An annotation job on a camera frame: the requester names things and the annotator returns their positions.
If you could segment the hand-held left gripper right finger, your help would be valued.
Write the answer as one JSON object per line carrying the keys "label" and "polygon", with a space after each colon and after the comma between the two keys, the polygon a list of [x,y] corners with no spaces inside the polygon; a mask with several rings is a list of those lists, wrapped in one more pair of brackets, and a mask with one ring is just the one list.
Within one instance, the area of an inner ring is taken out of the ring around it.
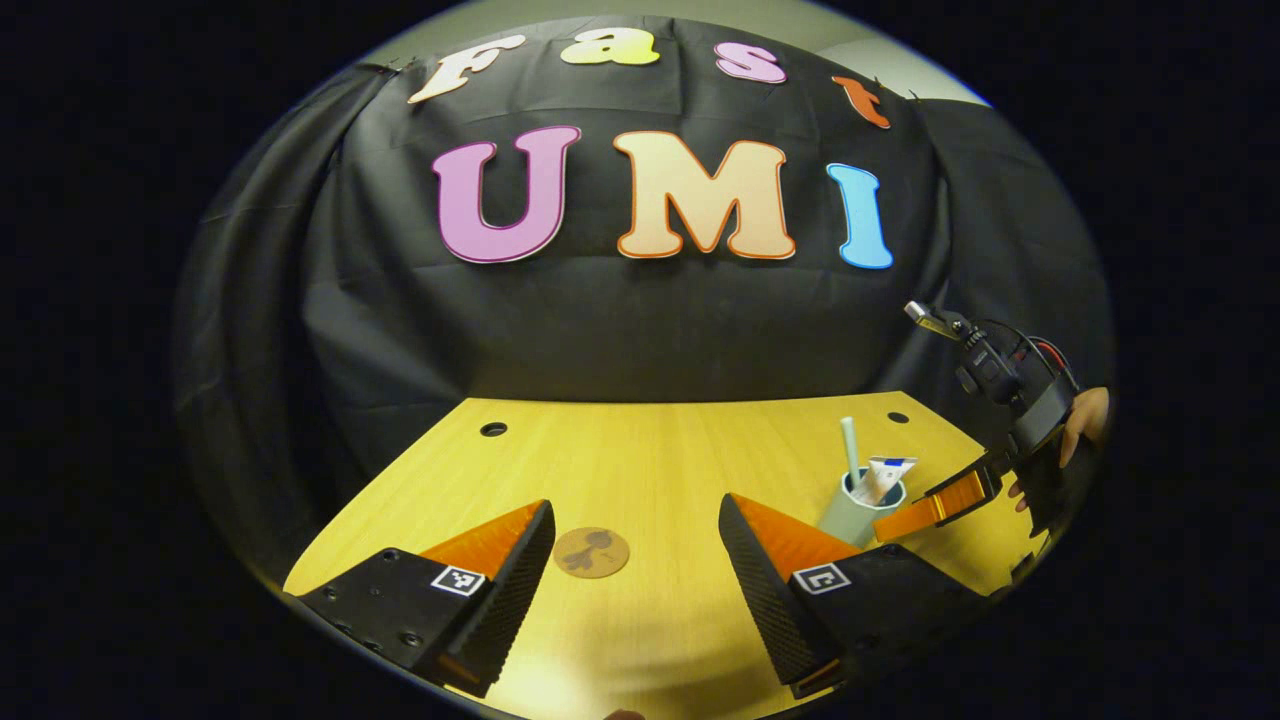
{"label": "hand-held left gripper right finger", "polygon": [[718,530],[774,674],[799,700],[887,676],[989,605],[900,544],[860,550],[742,495],[722,498]]}

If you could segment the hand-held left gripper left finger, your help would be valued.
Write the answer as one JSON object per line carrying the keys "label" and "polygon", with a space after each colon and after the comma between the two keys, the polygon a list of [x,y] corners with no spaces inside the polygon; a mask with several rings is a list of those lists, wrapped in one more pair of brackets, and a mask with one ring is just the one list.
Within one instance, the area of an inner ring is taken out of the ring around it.
{"label": "hand-held left gripper left finger", "polygon": [[538,500],[417,553],[385,547],[298,601],[356,644],[434,685],[497,683],[556,542]]}

